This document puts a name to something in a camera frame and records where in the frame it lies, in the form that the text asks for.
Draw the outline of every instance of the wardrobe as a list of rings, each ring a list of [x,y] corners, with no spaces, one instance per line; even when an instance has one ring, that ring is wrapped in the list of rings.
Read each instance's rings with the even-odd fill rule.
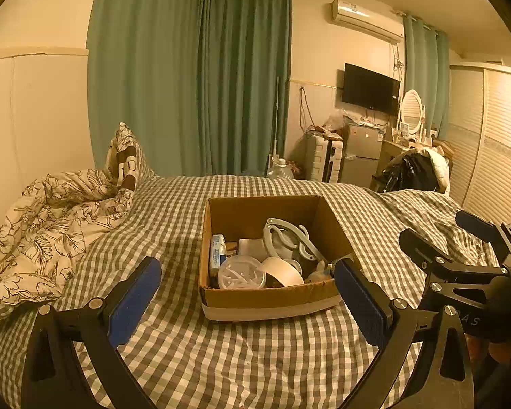
[[[462,208],[511,224],[511,68],[451,66],[448,124],[454,148],[451,197]]]

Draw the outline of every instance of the cardboard box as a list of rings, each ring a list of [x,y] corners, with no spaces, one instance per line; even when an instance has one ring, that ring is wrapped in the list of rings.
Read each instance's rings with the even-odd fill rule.
[[[352,246],[322,196],[210,198],[204,214],[199,262],[199,292],[205,316],[212,321],[258,321],[306,315],[341,302],[334,280],[265,289],[215,289],[208,283],[213,234],[227,243],[261,238],[268,218],[304,225],[311,241],[331,262],[352,253]]]

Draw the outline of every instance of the water bottle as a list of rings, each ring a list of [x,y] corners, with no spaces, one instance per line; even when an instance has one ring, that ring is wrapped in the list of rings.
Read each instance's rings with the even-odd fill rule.
[[[293,179],[292,170],[286,164],[284,158],[279,158],[273,164],[273,170],[268,175],[269,178],[291,178]]]

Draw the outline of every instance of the black plastic bag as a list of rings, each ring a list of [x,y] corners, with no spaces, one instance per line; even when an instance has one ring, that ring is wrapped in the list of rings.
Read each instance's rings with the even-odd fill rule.
[[[401,189],[438,191],[439,183],[433,172],[432,160],[421,154],[406,154],[399,164],[384,170],[376,177],[380,183],[379,192]]]

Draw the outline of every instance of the teal curtain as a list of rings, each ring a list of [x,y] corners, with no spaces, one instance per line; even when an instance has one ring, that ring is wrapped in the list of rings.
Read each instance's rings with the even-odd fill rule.
[[[159,175],[206,173],[197,113],[200,3],[94,0],[88,109],[98,166],[124,121]]]
[[[291,0],[203,0],[199,116],[214,174],[263,175],[284,151]],[[275,117],[278,77],[278,116]]]
[[[443,136],[448,116],[450,71],[449,40],[444,32],[427,29],[407,15],[405,27],[405,90],[415,89],[425,105],[426,130],[432,124]]]

